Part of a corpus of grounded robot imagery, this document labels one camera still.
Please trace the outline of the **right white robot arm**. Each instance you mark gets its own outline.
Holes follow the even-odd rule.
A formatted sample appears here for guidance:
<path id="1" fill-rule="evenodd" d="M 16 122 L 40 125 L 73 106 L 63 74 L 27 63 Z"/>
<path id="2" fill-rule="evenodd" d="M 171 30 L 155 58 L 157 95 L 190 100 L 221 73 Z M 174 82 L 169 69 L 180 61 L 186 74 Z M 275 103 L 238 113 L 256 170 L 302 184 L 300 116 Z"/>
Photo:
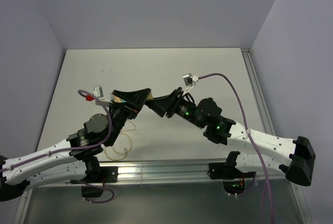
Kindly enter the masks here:
<path id="1" fill-rule="evenodd" d="M 311 185 L 316 155 L 307 138 L 282 138 L 245 128 L 223 117 L 222 109 L 212 98 L 195 104 L 185 100 L 181 93 L 178 88 L 170 95 L 149 99 L 145 104 L 160 117 L 171 118 L 176 114 L 204 129 L 203 135 L 215 144 L 236 148 L 225 162 L 209 164 L 211 179 L 250 178 L 267 171 L 283 174 L 297 185 Z"/>

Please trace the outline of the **teal triangular power strip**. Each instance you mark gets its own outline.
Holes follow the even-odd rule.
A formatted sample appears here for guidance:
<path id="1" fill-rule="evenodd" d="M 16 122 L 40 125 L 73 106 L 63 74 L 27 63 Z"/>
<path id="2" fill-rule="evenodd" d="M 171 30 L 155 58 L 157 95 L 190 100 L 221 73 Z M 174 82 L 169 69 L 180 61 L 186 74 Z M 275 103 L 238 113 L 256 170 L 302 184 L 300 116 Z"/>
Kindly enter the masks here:
<path id="1" fill-rule="evenodd" d="M 111 95 L 111 101 L 114 103 L 126 103 L 127 101 L 125 99 L 122 99 L 119 96 Z"/>

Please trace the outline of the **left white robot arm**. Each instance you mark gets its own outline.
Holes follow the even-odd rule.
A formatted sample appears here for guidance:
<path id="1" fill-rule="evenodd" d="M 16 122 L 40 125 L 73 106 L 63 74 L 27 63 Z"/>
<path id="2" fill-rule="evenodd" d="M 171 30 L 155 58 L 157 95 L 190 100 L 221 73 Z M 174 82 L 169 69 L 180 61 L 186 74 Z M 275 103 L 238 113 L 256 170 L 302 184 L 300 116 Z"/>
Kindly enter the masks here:
<path id="1" fill-rule="evenodd" d="M 93 115 L 83 128 L 66 139 L 37 152 L 8 159 L 1 156 L 1 201 L 10 201 L 27 190 L 59 181 L 95 182 L 101 177 L 97 155 L 116 142 L 127 120 L 137 117 L 151 89 L 114 90 L 111 98 L 80 89 L 79 95 L 94 101 L 105 113 Z"/>

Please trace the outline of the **yellow cube block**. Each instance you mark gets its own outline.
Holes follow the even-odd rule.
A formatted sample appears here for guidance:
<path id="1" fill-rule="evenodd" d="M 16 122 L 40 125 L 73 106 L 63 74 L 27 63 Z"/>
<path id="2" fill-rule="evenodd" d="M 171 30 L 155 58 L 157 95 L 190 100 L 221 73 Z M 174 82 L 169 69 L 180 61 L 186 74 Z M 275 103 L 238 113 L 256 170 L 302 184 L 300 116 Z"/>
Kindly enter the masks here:
<path id="1" fill-rule="evenodd" d="M 147 101 L 153 100 L 153 95 L 152 95 L 152 93 L 150 93 L 150 94 L 148 95 L 148 97 L 147 97 L 146 100 L 147 100 Z"/>

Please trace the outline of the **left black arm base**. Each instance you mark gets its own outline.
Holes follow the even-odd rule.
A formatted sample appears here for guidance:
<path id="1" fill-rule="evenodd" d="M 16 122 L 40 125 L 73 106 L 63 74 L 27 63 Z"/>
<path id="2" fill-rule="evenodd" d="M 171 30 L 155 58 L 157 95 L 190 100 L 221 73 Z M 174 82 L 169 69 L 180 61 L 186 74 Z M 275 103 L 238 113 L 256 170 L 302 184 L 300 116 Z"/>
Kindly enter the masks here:
<path id="1" fill-rule="evenodd" d="M 117 166 L 106 166 L 100 168 L 100 173 L 92 179 L 70 180 L 72 185 L 81 185 L 81 196 L 83 201 L 91 204 L 102 204 L 112 201 L 115 193 L 106 186 L 107 183 L 116 183 L 118 178 Z M 104 192 L 111 194 L 106 200 L 99 200 Z"/>

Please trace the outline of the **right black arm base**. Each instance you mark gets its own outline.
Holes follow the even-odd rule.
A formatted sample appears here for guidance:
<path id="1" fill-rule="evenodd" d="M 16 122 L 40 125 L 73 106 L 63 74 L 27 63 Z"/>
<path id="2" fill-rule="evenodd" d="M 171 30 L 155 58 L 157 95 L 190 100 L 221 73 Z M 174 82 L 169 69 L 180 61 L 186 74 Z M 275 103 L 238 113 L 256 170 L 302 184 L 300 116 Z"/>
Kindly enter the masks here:
<path id="1" fill-rule="evenodd" d="M 208 164 L 207 175 L 211 180 L 222 180 L 223 189 L 228 197 L 238 198 L 255 184 L 256 172 L 244 173 L 236 168 L 236 160 L 240 154 L 239 151 L 232 151 L 225 162 Z"/>

